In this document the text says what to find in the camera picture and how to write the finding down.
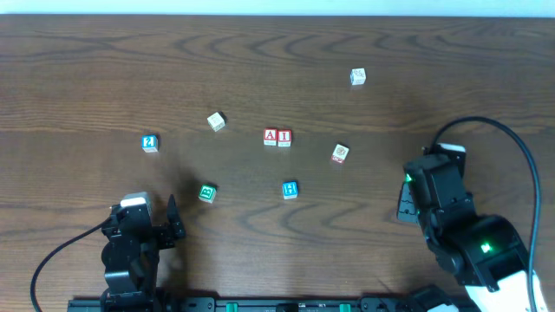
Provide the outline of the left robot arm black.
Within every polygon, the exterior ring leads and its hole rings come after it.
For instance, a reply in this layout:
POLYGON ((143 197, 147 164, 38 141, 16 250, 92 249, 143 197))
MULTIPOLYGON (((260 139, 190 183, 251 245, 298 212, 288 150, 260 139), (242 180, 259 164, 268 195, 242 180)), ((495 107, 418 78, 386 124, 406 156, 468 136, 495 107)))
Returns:
POLYGON ((186 236, 175 198, 168 199, 167 222, 152 224, 146 192, 128 194, 111 207, 101 232, 108 239, 102 250, 108 289, 101 295, 102 311, 178 311, 179 301, 156 286, 160 251, 172 249, 186 236))

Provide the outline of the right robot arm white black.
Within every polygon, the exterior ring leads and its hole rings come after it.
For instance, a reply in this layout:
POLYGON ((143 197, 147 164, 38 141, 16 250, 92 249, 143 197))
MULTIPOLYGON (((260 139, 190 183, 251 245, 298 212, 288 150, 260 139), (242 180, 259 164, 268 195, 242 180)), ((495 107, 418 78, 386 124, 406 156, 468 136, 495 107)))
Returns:
POLYGON ((540 281, 515 227, 477 213, 463 183, 466 149, 447 143, 403 166, 397 217, 417 224, 436 262, 481 311, 545 311, 540 281))

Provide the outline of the blue number 2 block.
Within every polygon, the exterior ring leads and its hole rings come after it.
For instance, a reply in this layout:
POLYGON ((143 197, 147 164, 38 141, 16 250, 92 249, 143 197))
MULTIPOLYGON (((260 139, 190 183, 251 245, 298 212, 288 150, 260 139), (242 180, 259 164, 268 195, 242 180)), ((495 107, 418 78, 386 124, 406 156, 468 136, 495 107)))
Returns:
POLYGON ((144 135, 141 138, 141 148, 145 153, 157 153, 159 151, 159 140, 154 134, 144 135))

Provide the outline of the red letter A block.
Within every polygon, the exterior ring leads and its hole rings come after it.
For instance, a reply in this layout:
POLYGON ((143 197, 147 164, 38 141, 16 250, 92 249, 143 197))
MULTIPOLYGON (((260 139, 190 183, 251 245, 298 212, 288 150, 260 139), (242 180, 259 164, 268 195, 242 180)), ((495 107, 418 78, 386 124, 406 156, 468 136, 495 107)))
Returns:
POLYGON ((278 144, 278 130, 276 128, 265 128, 264 129, 264 145, 265 146, 276 146, 278 144))

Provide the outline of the red letter I block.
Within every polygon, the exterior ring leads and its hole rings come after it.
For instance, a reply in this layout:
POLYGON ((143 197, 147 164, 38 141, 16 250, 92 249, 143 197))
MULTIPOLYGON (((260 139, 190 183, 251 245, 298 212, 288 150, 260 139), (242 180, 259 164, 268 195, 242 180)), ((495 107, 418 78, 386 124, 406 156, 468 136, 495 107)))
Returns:
POLYGON ((281 129, 277 131, 277 145, 279 147, 290 147, 292 142, 292 131, 281 129))

